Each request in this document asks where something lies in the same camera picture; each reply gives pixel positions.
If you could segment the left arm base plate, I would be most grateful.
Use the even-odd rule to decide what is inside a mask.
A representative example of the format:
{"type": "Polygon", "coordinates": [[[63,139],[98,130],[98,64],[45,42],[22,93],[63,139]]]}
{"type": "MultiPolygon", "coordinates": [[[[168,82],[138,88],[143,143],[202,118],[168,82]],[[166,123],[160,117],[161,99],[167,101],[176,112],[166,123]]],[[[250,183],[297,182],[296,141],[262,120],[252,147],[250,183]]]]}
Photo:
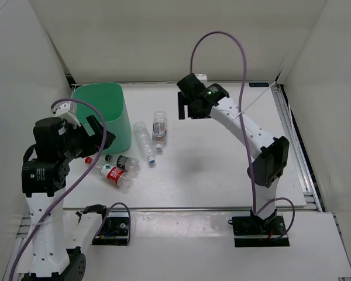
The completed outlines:
{"type": "Polygon", "coordinates": [[[99,246],[128,246],[130,220],[127,212],[110,212],[101,232],[92,241],[99,246]]]}

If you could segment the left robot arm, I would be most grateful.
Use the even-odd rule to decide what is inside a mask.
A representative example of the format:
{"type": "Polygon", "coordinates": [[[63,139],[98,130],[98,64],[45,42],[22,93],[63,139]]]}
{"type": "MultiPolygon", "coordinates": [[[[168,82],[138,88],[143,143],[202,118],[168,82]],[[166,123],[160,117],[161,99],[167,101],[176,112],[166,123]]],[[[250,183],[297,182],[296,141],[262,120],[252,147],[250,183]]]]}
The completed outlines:
{"type": "Polygon", "coordinates": [[[22,192],[32,219],[32,228],[19,250],[9,280],[28,245],[33,260],[24,280],[82,280],[86,257],[81,246],[68,248],[64,238],[63,200],[90,172],[87,169],[69,189],[66,177],[69,164],[79,157],[101,154],[116,138],[106,128],[103,116],[86,118],[94,134],[72,118],[48,117],[38,120],[33,128],[35,144],[23,157],[22,192]]]}

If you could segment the clear bottle white label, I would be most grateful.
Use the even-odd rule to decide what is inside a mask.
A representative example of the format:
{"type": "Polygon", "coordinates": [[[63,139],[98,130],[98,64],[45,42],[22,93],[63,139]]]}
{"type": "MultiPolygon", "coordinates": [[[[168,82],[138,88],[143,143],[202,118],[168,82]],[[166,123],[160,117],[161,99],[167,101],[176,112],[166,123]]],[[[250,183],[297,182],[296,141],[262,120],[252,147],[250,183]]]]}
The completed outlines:
{"type": "Polygon", "coordinates": [[[167,114],[156,111],[153,117],[152,140],[157,154],[162,154],[167,142],[167,114]]]}

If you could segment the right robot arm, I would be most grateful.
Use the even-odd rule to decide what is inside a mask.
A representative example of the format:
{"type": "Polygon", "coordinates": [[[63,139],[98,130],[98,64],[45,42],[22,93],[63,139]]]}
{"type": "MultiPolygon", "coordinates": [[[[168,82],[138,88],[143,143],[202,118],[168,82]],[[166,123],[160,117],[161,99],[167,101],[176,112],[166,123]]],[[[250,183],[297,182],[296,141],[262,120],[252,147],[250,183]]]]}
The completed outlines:
{"type": "Polygon", "coordinates": [[[191,73],[177,86],[185,104],[196,116],[208,116],[218,121],[249,150],[247,173],[254,181],[251,227],[258,234],[266,233],[277,215],[277,186],[287,165],[288,139],[273,136],[241,113],[233,98],[219,84],[207,87],[191,73]]]}

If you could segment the clear bottle red label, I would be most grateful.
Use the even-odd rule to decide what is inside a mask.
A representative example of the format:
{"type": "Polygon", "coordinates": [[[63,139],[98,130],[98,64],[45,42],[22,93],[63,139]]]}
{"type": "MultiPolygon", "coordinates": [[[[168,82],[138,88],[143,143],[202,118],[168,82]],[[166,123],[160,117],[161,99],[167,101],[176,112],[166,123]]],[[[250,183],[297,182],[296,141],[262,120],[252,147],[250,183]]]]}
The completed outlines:
{"type": "Polygon", "coordinates": [[[91,172],[106,181],[110,181],[117,189],[126,191],[133,184],[133,179],[129,176],[128,172],[116,167],[103,157],[99,158],[91,172]]]}

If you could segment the clear bottle black label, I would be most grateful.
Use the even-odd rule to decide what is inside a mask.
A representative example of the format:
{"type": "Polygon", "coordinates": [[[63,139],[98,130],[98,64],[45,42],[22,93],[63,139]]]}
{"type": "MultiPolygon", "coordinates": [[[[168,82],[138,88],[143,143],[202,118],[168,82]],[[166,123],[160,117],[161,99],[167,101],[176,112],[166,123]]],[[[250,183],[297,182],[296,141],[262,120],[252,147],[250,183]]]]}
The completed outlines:
{"type": "Polygon", "coordinates": [[[136,173],[140,170],[139,161],[133,157],[127,157],[124,155],[106,155],[105,160],[108,163],[115,165],[117,168],[123,169],[129,173],[136,173]]]}

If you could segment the clear bottle blue cap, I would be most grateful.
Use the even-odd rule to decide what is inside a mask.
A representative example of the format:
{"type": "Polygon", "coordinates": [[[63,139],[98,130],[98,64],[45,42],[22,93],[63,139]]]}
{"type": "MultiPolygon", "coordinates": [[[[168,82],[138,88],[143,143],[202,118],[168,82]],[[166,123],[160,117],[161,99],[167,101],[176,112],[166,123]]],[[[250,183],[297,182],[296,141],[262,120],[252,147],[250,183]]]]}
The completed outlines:
{"type": "Polygon", "coordinates": [[[146,124],[142,121],[136,122],[133,125],[133,133],[143,157],[149,164],[154,164],[156,161],[155,152],[146,124]]]}

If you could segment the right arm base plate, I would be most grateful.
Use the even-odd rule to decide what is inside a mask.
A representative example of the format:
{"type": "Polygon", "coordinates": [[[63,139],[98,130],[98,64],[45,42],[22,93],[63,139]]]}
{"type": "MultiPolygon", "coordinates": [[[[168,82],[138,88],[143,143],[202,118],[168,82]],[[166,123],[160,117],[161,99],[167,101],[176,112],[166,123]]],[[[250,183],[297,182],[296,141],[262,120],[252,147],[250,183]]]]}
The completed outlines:
{"type": "Polygon", "coordinates": [[[232,217],[228,220],[228,224],[233,227],[236,248],[290,246],[288,236],[285,234],[286,228],[282,215],[277,215],[274,220],[263,229],[261,229],[250,216],[232,217]]]}

